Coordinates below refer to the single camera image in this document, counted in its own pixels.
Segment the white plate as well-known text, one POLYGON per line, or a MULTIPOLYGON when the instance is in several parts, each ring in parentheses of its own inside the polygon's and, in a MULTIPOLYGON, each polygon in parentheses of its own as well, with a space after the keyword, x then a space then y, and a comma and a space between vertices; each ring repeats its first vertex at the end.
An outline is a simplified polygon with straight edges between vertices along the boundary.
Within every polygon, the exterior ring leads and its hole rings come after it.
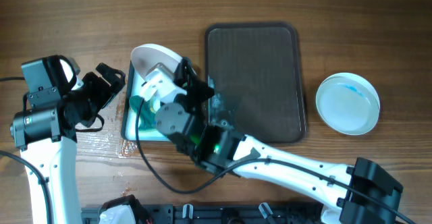
POLYGON ((144 44, 134 48, 130 61, 136 73, 144 80, 149 81, 156 69, 161 70, 168 78, 174 78, 174 72, 182 57, 176 52, 156 44, 144 44))
POLYGON ((315 104, 319 116, 331 129, 351 136, 369 133, 377 125, 381 110, 374 86, 348 72, 324 79, 317 89, 315 104))

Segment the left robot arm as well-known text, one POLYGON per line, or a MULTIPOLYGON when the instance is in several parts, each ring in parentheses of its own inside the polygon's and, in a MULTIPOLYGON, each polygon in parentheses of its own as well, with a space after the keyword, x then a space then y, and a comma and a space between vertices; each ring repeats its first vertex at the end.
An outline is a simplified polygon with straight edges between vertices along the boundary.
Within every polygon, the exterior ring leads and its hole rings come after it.
POLYGON ((76 62, 51 55, 22 64, 29 109, 15 114, 11 137, 28 176, 34 223, 81 223, 76 184, 77 125, 94 132, 99 112, 126 84, 104 63, 79 78, 76 62))

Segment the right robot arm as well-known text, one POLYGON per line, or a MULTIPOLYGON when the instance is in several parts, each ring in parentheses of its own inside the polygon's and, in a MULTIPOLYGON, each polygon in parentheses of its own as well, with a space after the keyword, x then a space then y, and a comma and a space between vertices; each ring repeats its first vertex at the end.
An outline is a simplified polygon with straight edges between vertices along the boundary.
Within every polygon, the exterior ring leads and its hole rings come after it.
POLYGON ((175 62, 168 84, 176 90, 155 116, 157 130, 178 152, 218 179, 226 173, 271 182, 323 205, 322 223, 395 223, 403 187, 373 161, 320 162, 273 148, 223 125, 205 123, 202 103, 214 90, 188 58, 175 62))

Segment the green sponge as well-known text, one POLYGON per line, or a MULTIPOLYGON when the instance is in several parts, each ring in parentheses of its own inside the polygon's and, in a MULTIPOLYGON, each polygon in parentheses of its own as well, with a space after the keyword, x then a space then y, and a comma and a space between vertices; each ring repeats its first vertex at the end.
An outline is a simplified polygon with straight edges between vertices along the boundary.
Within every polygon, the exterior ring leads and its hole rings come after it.
MULTIPOLYGON (((140 96, 131 96, 129 104, 133 112, 138 112, 138 106, 141 104, 142 98, 140 96)), ((150 98, 148 101, 143 102, 138 120, 138 132, 152 132, 155 131, 155 115, 161 108, 161 101, 155 97, 150 98)))

